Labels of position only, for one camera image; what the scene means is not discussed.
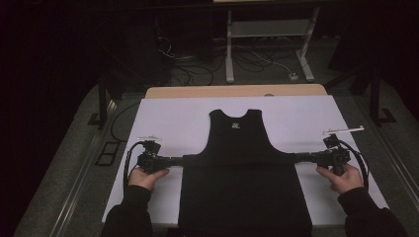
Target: hand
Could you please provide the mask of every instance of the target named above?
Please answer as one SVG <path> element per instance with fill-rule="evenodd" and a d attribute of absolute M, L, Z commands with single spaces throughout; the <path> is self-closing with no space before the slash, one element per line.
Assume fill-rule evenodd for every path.
<path fill-rule="evenodd" d="M 128 185 L 141 186 L 153 191 L 156 181 L 165 177 L 167 174 L 169 174 L 169 169 L 160 170 L 148 175 L 144 173 L 141 168 L 135 168 L 129 175 Z"/>
<path fill-rule="evenodd" d="M 343 169 L 345 173 L 342 176 L 337 176 L 333 174 L 332 171 L 322 167 L 317 167 L 316 171 L 321 176 L 327 178 L 330 183 L 332 183 L 330 188 L 337 192 L 339 195 L 351 189 L 364 186 L 363 178 L 361 177 L 361 173 L 357 168 L 349 164 L 345 164 L 343 165 Z"/>

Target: white logo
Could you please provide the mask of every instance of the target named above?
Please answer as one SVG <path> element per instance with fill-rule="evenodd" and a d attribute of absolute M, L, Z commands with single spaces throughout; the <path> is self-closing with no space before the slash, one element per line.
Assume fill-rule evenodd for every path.
<path fill-rule="evenodd" d="M 231 128 L 240 128 L 240 123 L 234 122 Z"/>

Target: black sleeve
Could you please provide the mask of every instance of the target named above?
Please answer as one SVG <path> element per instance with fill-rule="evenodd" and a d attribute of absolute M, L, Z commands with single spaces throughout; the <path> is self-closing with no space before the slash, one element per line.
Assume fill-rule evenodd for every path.
<path fill-rule="evenodd" d="M 128 186 L 121 204 L 114 206 L 108 213 L 101 237 L 151 237 L 153 232 L 147 212 L 150 197 L 148 189 Z"/>
<path fill-rule="evenodd" d="M 397 217 L 388 208 L 378 208 L 366 189 L 347 191 L 338 200 L 348 215 L 347 237 L 408 236 Z"/>

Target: vest logo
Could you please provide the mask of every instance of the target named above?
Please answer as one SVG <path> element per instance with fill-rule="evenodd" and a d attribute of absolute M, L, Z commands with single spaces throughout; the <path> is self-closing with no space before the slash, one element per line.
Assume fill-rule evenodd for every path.
<path fill-rule="evenodd" d="M 239 128 L 240 128 L 240 123 L 238 123 L 238 122 L 234 122 L 234 123 L 231 125 L 231 128 L 239 129 Z"/>

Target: dark background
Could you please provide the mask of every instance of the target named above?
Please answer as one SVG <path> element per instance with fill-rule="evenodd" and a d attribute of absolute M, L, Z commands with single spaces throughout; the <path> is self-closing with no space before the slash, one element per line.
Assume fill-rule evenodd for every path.
<path fill-rule="evenodd" d="M 340 35 L 331 68 L 345 72 L 371 59 L 419 118 L 419 10 L 412 2 L 401 2 L 323 7 L 313 39 Z M 115 6 L 111 1 L 1 3 L 1 236 L 13 234 L 78 106 L 101 78 L 117 98 L 122 92 L 165 85 L 169 77 L 170 62 L 152 50 L 159 46 L 155 16 L 109 18 L 80 10 L 99 3 Z M 133 6 L 130 1 L 119 4 Z M 198 20 L 191 25 L 191 19 Z M 209 55 L 210 38 L 225 32 L 222 12 L 174 14 L 163 20 L 162 33 L 203 57 Z M 182 28 L 187 25 L 201 30 L 187 35 Z M 144 66 L 133 67 L 138 63 Z"/>

